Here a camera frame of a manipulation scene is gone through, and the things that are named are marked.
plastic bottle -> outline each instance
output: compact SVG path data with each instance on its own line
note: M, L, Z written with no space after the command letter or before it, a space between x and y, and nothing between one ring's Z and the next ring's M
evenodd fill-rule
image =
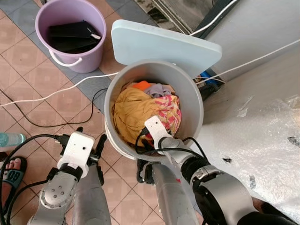
M17 146L26 140L22 134L0 133L0 147Z

bucket handle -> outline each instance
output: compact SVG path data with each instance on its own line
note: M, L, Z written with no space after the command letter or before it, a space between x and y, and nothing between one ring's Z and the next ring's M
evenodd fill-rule
M63 67L72 67L72 66L76 66L78 63L80 63L83 59L80 57L76 62L73 62L71 64L65 64L61 61L58 60L58 58L55 56L54 52L52 52L49 49L49 53L51 55L51 57L54 59L55 62L57 62L59 65L63 66Z

sandal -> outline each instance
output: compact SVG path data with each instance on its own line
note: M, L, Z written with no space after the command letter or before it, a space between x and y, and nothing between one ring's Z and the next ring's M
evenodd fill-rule
M12 187L9 193L9 196L7 200L5 201L4 207L3 207L3 214L5 215L8 211L8 207L10 205L11 200L13 199L15 195L15 191L19 187L24 173L27 168L27 160L23 157L13 157L11 160L15 160L16 158L19 158L21 160L21 167L19 170L16 169L5 169L4 171L4 177L2 182L9 183Z

black object in bucket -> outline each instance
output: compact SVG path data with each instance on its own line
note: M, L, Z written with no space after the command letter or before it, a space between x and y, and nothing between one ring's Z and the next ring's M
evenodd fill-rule
M49 27L49 44L64 53L83 53L94 48L101 39L88 22L75 22Z

bucket lid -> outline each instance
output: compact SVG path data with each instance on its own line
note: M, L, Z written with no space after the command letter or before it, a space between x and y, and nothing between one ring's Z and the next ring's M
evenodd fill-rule
M115 58L121 64L163 60L176 64L191 78L222 57L222 48L215 43L127 20L113 23L112 44Z

